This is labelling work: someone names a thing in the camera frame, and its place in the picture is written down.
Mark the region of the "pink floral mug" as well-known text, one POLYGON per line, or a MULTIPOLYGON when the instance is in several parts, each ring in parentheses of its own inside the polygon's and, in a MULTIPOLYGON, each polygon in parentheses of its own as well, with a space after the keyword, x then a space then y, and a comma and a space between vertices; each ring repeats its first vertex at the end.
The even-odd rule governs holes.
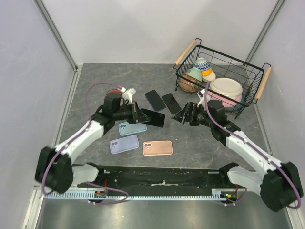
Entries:
POLYGON ((105 101, 109 104, 119 106, 121 104, 122 92, 119 89, 111 89, 107 92, 105 101))

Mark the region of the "green bowl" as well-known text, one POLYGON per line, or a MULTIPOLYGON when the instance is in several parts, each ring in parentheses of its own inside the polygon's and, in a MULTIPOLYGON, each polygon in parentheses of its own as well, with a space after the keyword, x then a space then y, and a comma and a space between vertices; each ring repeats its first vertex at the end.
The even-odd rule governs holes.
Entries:
POLYGON ((198 80, 199 82, 202 82, 203 80, 201 70, 195 67, 188 69, 184 74, 198 80))

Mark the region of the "lavender phone case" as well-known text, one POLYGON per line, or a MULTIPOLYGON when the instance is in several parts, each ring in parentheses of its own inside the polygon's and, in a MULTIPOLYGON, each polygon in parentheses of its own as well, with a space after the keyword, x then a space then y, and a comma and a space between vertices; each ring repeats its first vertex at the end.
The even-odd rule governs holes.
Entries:
POLYGON ((112 155, 127 152, 139 147, 137 135, 130 135, 119 139, 112 140, 110 143, 110 152, 112 155))

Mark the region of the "blue patterned bowl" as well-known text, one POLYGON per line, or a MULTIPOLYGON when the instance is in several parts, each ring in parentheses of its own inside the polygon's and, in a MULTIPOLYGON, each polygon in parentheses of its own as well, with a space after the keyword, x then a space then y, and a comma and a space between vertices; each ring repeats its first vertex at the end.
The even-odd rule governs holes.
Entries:
POLYGON ((199 57, 193 64, 193 67, 200 69, 201 71, 207 71, 211 68, 211 64, 203 57, 199 57))

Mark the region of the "blue-edged black phone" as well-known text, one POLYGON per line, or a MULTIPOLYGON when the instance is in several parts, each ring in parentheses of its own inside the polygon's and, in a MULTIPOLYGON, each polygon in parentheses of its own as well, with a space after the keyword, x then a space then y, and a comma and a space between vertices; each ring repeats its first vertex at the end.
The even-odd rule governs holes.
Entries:
POLYGON ((151 90, 145 93, 145 97, 154 109, 154 111, 161 111, 166 108, 166 105, 156 90, 151 90))

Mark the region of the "black phone with stand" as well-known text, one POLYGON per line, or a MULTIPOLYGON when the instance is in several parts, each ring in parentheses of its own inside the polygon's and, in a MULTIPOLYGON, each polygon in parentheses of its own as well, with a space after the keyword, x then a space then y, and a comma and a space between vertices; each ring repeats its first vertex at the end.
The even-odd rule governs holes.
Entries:
POLYGON ((162 99, 172 115, 175 115, 182 110, 172 93, 163 95, 162 99))

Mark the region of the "light blue phone case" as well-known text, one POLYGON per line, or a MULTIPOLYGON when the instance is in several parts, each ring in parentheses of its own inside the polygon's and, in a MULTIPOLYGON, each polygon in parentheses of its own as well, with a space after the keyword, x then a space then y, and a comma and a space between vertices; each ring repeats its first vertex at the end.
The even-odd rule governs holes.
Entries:
POLYGON ((118 125, 118 129, 120 136, 127 136, 145 132, 147 130, 147 125, 141 123, 130 124, 128 122, 124 122, 118 125))

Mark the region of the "brown bowl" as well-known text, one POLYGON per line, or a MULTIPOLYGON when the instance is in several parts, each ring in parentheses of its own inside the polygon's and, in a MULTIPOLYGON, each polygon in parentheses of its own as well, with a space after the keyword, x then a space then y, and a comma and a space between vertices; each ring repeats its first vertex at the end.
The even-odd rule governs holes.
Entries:
POLYGON ((179 86, 181 89, 189 93, 195 93, 198 91, 199 86, 197 84, 200 84, 200 81, 186 74, 184 74, 183 78, 180 78, 179 80, 179 86))

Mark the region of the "dark green phone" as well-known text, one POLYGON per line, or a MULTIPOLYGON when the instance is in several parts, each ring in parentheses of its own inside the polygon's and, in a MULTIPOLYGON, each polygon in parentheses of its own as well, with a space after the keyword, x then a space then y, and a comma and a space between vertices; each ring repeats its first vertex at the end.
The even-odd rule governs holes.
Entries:
POLYGON ((164 127, 164 121, 165 121, 165 115, 156 111, 148 110, 142 108, 141 111, 146 114, 149 117, 149 121, 144 122, 146 125, 152 125, 156 127, 163 128, 164 127))

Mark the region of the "yellow white bowl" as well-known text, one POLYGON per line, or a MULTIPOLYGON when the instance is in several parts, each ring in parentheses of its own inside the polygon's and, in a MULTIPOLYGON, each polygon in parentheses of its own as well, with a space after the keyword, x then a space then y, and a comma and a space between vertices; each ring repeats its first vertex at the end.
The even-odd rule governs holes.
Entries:
POLYGON ((209 69, 202 71, 202 78, 204 82, 212 82, 216 79, 216 75, 212 69, 212 67, 210 67, 209 69))

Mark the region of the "pink phone case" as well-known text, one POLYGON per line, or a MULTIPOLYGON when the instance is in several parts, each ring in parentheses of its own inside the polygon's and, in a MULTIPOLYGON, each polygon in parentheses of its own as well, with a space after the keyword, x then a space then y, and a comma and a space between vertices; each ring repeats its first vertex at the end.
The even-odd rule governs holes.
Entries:
POLYGON ((172 142, 165 141, 146 141, 143 143, 144 156, 169 156, 173 153, 172 142))

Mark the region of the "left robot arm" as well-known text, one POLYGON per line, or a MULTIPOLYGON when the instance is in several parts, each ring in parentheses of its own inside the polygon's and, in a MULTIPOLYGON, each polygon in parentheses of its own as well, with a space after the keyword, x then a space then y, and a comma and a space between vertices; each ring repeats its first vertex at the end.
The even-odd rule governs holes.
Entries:
POLYGON ((59 194, 72 185, 88 181, 93 187, 101 187, 105 177, 97 167, 86 164, 73 167, 76 158, 94 141, 112 129, 116 121, 126 120, 130 124, 146 123, 151 119, 132 99, 135 90, 112 89, 87 123, 62 143, 41 151, 34 178, 42 187, 48 187, 59 194))

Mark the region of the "cream bowl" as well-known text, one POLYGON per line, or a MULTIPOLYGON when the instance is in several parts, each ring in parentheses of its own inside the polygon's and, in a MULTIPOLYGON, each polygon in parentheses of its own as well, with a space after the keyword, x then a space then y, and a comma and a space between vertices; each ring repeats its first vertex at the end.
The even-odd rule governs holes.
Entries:
POLYGON ((210 88, 224 96, 239 96, 243 88, 239 82, 230 78, 217 78, 210 83, 210 88))

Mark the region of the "pink bowl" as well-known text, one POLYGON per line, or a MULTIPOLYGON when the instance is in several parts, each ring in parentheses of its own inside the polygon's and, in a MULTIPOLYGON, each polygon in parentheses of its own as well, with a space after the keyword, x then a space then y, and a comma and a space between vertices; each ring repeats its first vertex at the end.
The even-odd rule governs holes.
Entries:
POLYGON ((239 94, 238 96, 234 96, 233 98, 225 96, 223 94, 217 93, 217 92, 213 92, 211 90, 208 90, 208 94, 211 98, 211 100, 218 100, 226 103, 230 103, 230 101, 233 101, 234 103, 238 103, 240 101, 240 98, 238 99, 238 97, 241 97, 242 94, 239 94))

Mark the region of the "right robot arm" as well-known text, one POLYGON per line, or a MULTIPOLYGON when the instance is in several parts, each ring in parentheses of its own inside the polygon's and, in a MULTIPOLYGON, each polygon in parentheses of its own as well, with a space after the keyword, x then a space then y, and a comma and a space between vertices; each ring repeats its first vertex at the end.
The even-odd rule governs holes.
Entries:
POLYGON ((285 207, 301 207, 304 193, 296 165, 284 163, 258 147, 227 119, 220 101, 210 100, 205 105, 188 102, 173 118, 180 123, 188 122, 191 126, 210 128, 217 141, 236 152, 253 168, 253 171, 248 171, 236 163, 224 166, 224 172, 218 176, 222 187, 228 188, 233 184, 242 186, 259 195, 274 212, 285 207))

